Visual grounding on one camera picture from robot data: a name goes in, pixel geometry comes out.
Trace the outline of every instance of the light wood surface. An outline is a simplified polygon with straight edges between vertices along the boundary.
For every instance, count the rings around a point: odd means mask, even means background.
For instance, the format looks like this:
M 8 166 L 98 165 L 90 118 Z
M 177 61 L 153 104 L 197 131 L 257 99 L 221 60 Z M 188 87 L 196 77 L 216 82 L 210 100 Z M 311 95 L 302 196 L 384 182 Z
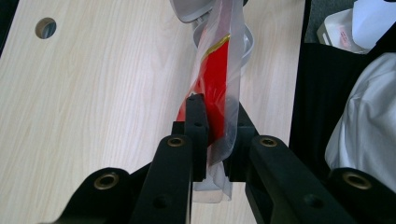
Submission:
M 304 0 L 250 0 L 255 48 L 241 102 L 286 143 Z M 39 39 L 35 26 L 57 30 Z M 84 178 L 152 160 L 190 84 L 192 30 L 168 1 L 21 0 L 0 60 L 0 223 L 54 221 Z M 255 223 L 233 200 L 193 205 L 193 223 Z

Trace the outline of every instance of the white paper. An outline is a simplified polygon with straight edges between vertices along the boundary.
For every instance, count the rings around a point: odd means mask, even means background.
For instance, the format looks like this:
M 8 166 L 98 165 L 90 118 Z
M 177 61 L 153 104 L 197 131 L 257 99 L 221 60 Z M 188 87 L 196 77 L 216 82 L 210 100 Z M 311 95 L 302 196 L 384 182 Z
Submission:
M 359 0 L 353 7 L 352 37 L 364 49 L 372 49 L 396 22 L 396 3 L 383 0 Z

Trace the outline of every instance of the plastic bag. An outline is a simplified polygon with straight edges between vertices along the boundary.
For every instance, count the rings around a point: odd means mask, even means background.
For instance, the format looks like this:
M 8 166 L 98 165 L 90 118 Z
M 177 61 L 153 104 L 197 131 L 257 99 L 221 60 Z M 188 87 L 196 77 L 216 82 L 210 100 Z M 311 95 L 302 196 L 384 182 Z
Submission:
M 204 95 L 210 127 L 206 179 L 194 183 L 193 188 L 198 191 L 193 194 L 195 202 L 231 199 L 232 185 L 224 174 L 222 161 L 231 155 L 236 137 L 244 32 L 243 1 L 216 0 L 201 35 L 192 85 L 186 96 Z M 183 103 L 177 120 L 184 119 Z

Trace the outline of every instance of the white fabric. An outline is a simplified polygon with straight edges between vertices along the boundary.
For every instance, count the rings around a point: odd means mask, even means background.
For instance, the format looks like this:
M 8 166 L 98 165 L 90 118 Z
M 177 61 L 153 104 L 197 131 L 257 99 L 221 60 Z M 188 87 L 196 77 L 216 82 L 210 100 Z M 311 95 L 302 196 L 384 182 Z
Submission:
M 361 73 L 325 153 L 331 169 L 361 170 L 396 192 L 396 53 Z

